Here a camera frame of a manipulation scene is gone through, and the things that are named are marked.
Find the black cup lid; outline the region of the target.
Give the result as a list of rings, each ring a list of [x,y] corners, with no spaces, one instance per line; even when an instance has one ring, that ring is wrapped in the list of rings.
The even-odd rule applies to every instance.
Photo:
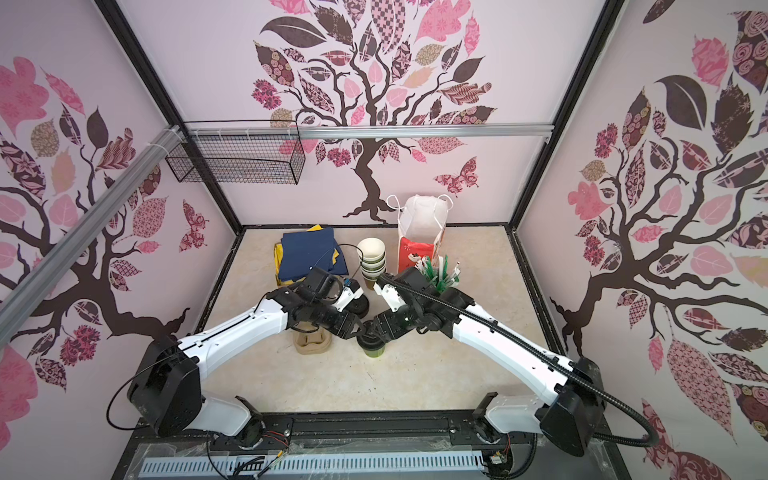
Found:
[[[365,351],[378,351],[385,347],[386,342],[374,334],[361,334],[356,337],[358,345]]]

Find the green paper coffee cup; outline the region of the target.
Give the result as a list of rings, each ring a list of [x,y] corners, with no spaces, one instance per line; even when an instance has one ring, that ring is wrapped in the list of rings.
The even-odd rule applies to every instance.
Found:
[[[370,358],[381,357],[385,352],[385,345],[365,345],[362,347],[363,352]]]

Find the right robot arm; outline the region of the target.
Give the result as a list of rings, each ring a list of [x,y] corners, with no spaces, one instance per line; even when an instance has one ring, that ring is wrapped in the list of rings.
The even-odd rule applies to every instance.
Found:
[[[588,358],[574,361],[517,333],[474,298],[449,287],[438,292],[415,268],[382,275],[374,290],[387,304],[368,332],[384,342],[411,331],[440,332],[484,354],[513,374],[531,392],[520,400],[495,396],[481,406],[481,420],[498,433],[540,434],[561,451],[581,457],[591,440],[651,448],[658,431],[641,413],[603,388],[599,367]],[[631,418],[640,438],[600,431],[606,407]]]

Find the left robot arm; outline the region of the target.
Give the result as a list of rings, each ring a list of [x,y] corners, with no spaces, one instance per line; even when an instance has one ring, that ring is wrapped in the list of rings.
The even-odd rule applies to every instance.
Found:
[[[368,306],[357,281],[314,268],[212,329],[181,340],[154,340],[127,385],[127,398],[160,437],[199,430],[252,447],[266,432],[263,415],[241,396],[227,400],[205,392],[203,381],[258,342],[302,322],[341,339],[354,338],[362,332]]]

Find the green white straw packets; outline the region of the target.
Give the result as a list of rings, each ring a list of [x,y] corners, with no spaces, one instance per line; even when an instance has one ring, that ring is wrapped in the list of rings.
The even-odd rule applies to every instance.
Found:
[[[438,256],[436,260],[428,256],[422,257],[415,267],[438,293],[460,284],[460,263],[456,262],[450,267],[447,256]]]

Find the pulp cup carrier tray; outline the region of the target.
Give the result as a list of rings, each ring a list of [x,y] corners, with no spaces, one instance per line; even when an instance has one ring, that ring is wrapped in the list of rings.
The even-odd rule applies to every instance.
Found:
[[[312,333],[293,333],[293,345],[300,355],[323,354],[331,344],[332,336],[324,329]]]

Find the stack of black lids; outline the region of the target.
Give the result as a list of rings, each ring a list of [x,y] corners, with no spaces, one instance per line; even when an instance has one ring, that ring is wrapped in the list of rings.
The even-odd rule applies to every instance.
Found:
[[[352,299],[345,310],[356,315],[360,319],[364,319],[369,312],[370,302],[365,295],[361,295],[359,298]]]

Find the stack of paper cups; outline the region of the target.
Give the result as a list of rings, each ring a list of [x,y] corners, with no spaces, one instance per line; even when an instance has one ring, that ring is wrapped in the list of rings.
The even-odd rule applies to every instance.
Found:
[[[362,277],[366,285],[373,289],[375,282],[386,271],[386,245],[379,238],[369,237],[361,240],[357,247],[362,253]]]

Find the red white paper bag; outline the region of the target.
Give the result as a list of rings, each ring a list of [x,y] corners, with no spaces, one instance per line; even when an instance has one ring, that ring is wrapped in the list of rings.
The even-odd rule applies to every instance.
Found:
[[[439,196],[413,195],[401,203],[396,195],[389,195],[388,207],[397,213],[397,269],[403,272],[422,257],[434,258],[447,227],[447,217],[454,207],[445,194]]]

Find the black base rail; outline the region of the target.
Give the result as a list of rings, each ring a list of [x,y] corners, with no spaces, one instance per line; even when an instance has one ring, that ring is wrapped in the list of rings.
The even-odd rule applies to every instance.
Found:
[[[268,413],[266,432],[256,446],[242,449],[233,439],[206,431],[160,438],[134,434],[113,473],[115,479],[138,479],[148,457],[338,454],[383,452],[473,451],[482,454],[485,471],[351,474],[314,479],[627,479],[630,474],[618,448],[595,441],[574,457],[542,436],[510,433],[488,443],[473,429],[469,410]],[[311,479],[267,476],[249,479]]]

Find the aluminium frame bar back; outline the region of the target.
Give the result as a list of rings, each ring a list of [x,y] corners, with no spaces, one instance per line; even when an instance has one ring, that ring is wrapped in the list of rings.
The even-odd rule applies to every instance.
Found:
[[[546,123],[492,123],[478,125],[417,125],[417,126],[295,126],[288,127],[187,127],[194,136],[288,135],[302,140],[377,139],[377,138],[437,138],[437,137],[544,137],[549,138],[554,126]]]

